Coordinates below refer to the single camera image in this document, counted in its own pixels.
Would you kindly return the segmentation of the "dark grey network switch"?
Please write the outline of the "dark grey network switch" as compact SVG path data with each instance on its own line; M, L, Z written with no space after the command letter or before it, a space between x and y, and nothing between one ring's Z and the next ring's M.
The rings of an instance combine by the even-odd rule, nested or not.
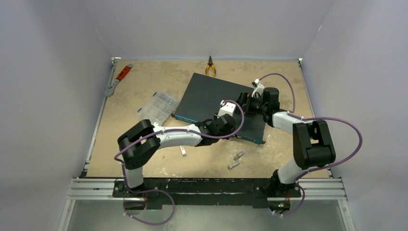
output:
M194 73L175 112L175 119L189 124L212 119L222 100L237 100L253 88ZM265 122L261 115L245 115L244 124L236 138L264 144Z

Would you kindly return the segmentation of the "small white network plug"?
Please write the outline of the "small white network plug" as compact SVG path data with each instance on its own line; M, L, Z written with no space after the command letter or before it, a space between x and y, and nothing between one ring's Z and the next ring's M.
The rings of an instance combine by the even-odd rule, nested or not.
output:
M185 151L185 148L184 148L184 146L180 146L180 149L181 149L181 153L182 153L182 155L183 156L186 156L186 151Z

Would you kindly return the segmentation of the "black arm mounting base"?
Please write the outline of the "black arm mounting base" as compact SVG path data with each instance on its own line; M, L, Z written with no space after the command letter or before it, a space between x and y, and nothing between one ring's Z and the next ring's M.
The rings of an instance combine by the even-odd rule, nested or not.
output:
M128 190L116 180L114 198L141 199L146 209L163 205L231 205L285 209L289 200L300 199L294 184L279 185L270 178L144 178L141 186Z

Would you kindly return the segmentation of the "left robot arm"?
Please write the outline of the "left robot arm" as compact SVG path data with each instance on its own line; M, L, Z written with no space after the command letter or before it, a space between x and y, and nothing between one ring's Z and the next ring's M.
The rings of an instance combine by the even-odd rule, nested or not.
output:
M117 143L126 179L125 191L132 197L143 192L142 167L160 149L174 146L209 146L235 133L235 119L228 114L184 127L162 127L144 119L122 134Z

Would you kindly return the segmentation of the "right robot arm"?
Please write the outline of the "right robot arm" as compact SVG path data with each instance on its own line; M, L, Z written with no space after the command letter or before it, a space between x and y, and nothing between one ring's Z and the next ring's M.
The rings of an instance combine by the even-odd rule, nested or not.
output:
M324 120L305 121L280 108L279 91L241 93L237 103L249 114L261 115L266 124L292 135L293 158L274 171L266 190L281 196L294 188L303 173L333 163L336 158L329 127Z

